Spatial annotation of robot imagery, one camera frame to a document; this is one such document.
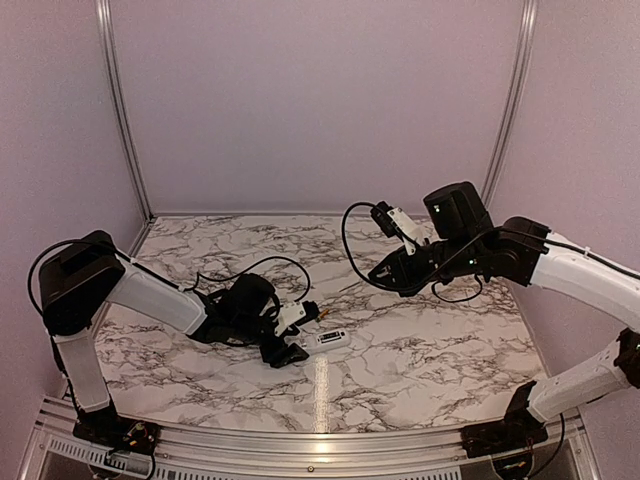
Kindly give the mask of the clear handle screwdriver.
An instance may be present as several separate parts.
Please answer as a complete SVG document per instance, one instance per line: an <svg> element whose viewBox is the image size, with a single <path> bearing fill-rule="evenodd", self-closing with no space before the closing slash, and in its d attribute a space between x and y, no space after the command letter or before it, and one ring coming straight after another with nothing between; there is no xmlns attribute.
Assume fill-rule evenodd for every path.
<svg viewBox="0 0 640 480"><path fill-rule="evenodd" d="M343 291L349 290L349 289L351 289L351 288L354 288L354 287L356 287L356 286L361 285L362 283L363 283L362 281L356 281L356 282L354 282L354 283L351 283L351 284L349 284L349 285L347 285L347 286L345 286L345 287L341 288L341 289L339 290L339 292L343 292Z"/></svg>

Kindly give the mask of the white remote control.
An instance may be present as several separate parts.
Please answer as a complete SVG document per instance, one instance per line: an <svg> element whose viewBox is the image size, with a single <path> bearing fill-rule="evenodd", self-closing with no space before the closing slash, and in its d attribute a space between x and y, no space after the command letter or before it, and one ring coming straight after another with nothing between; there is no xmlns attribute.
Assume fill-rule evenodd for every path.
<svg viewBox="0 0 640 480"><path fill-rule="evenodd" d="M298 342L299 346L309 355L316 355L346 347L350 343L350 334L346 330L341 329L305 335Z"/></svg>

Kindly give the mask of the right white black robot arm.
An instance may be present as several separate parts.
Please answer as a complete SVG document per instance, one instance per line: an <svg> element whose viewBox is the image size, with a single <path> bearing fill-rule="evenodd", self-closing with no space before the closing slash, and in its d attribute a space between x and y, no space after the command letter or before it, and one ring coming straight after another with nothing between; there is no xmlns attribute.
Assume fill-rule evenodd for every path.
<svg viewBox="0 0 640 480"><path fill-rule="evenodd" d="M625 327L603 351L549 379L522 387L501 419L495 438L515 448L540 424L609 393L639 385L639 275L585 247L569 242L548 226L524 217L493 224L474 185L468 181L442 187L423 203L438 238L429 242L423 229L402 209L381 201L370 209L388 237L403 245L369 274L377 287L403 297L425 286L474 276L506 279L561 293L604 312Z"/></svg>

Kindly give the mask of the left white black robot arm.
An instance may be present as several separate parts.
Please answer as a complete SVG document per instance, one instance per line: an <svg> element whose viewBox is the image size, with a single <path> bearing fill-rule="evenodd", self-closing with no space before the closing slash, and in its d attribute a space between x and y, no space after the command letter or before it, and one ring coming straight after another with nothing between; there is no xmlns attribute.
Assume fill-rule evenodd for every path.
<svg viewBox="0 0 640 480"><path fill-rule="evenodd" d="M119 251L102 230L45 249L30 267L27 291L69 384L79 424L106 445L119 444L127 432L90 334L105 304L145 315L198 343L258 346L273 368L307 359L286 338L318 317L317 304L305 298L285 304L268 280L248 270L229 281L230 287L210 294L180 287Z"/></svg>

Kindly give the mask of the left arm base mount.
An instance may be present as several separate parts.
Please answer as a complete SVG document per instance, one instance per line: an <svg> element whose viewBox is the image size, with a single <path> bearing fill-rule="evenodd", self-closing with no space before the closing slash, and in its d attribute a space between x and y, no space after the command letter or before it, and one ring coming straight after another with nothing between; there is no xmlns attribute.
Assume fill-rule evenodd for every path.
<svg viewBox="0 0 640 480"><path fill-rule="evenodd" d="M151 455L155 452L160 426L153 422L119 417L115 422L94 424L77 422L76 438L108 447L116 452Z"/></svg>

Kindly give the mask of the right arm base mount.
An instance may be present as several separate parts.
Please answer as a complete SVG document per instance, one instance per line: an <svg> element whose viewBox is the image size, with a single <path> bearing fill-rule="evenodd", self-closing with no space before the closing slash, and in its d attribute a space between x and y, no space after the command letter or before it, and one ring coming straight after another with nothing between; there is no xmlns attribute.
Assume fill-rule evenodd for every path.
<svg viewBox="0 0 640 480"><path fill-rule="evenodd" d="M462 447L468 458L526 449L548 439L544 426L525 426L504 420L485 422L461 430Z"/></svg>

